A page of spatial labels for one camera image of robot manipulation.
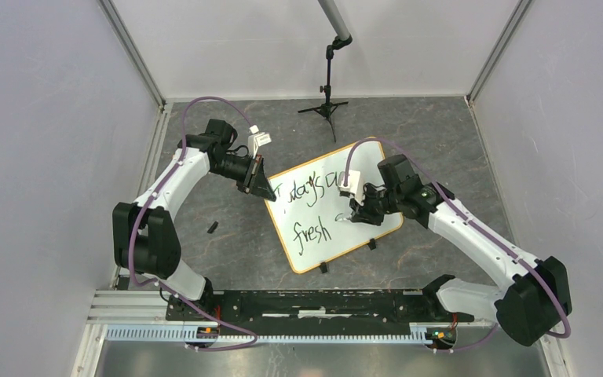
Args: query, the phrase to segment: gray wall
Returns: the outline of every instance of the gray wall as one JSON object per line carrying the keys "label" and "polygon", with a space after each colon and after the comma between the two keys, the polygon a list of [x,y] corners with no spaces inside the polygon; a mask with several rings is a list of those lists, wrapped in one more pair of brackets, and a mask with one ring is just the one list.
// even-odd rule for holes
{"label": "gray wall", "polygon": [[568,267],[568,362],[603,375],[603,2],[534,2],[476,106],[515,236]]}
{"label": "gray wall", "polygon": [[94,0],[0,2],[0,376],[70,373],[155,111]]}

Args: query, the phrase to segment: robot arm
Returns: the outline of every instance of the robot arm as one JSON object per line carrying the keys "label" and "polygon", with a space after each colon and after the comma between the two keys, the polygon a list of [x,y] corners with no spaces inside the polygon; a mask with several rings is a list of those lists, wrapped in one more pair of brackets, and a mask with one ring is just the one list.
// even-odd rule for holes
{"label": "robot arm", "polygon": [[[442,276],[424,289],[426,295],[436,298],[439,309],[497,321],[515,341],[530,346],[560,318],[540,284],[520,264],[523,260],[549,285],[565,314],[572,311],[567,271],[556,258],[541,261],[514,246],[475,218],[449,190],[440,186],[467,219],[459,217],[433,185],[422,184],[405,156],[384,159],[378,169],[385,182],[384,188],[364,184],[355,170],[349,172],[347,185],[343,185],[341,178],[339,193],[350,198],[353,209],[350,221],[380,225],[386,214],[400,212],[452,242],[495,282],[495,286],[487,286],[467,283],[450,275]],[[470,226],[469,222],[479,225],[483,232]],[[485,233],[516,251],[517,260],[497,247]]]}
{"label": "robot arm", "polygon": [[[133,250],[135,271],[145,276],[156,277],[165,285],[190,300],[201,300],[211,289],[208,280],[193,271],[181,260],[181,245],[174,229],[174,218],[179,208],[200,178],[214,173],[234,180],[237,189],[246,194],[260,196],[271,201],[276,195],[264,172],[264,159],[257,154],[258,148],[271,141],[269,134],[251,127],[248,138],[249,152],[238,156],[230,150],[237,138],[236,130],[225,121],[211,119],[200,135],[186,135],[186,154],[183,161],[181,142],[170,165],[156,182],[133,203],[119,203],[112,211],[112,228],[115,242],[115,262],[128,268],[130,234],[137,213],[153,194],[140,223]],[[158,191],[155,188],[166,179],[178,164],[177,171]]]}

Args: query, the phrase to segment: white board with yellow border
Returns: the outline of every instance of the white board with yellow border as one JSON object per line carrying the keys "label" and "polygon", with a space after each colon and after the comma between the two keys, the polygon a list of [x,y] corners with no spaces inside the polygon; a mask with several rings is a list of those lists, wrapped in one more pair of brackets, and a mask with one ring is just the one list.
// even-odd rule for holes
{"label": "white board with yellow border", "polygon": [[[343,254],[399,229],[401,214],[389,214],[380,226],[338,221],[350,216],[349,198],[338,194],[338,175],[345,169],[347,145],[324,156],[270,177],[276,202],[265,200],[287,260],[296,273],[305,273],[321,262]],[[351,170],[359,170],[364,182],[382,185],[378,163],[385,153],[378,142],[364,143],[353,153]]]}

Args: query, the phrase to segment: black tripod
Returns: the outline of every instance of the black tripod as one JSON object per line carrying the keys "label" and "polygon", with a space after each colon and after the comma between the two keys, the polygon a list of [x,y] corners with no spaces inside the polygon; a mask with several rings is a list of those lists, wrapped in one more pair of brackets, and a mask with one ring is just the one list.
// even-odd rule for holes
{"label": "black tripod", "polygon": [[352,36],[346,39],[345,41],[342,41],[341,39],[336,37],[334,38],[334,42],[327,46],[327,53],[325,54],[325,57],[327,58],[327,85],[320,87],[320,92],[324,92],[324,103],[315,108],[305,108],[304,110],[299,110],[297,112],[300,114],[303,112],[317,112],[318,114],[323,116],[331,126],[331,135],[334,137],[334,143],[336,142],[336,131],[334,130],[334,122],[331,121],[331,115],[334,113],[336,108],[338,108],[338,106],[341,106],[342,104],[348,104],[348,101],[338,102],[337,104],[331,103],[331,59],[334,58],[335,50],[341,49],[342,47],[349,45],[352,41]]}

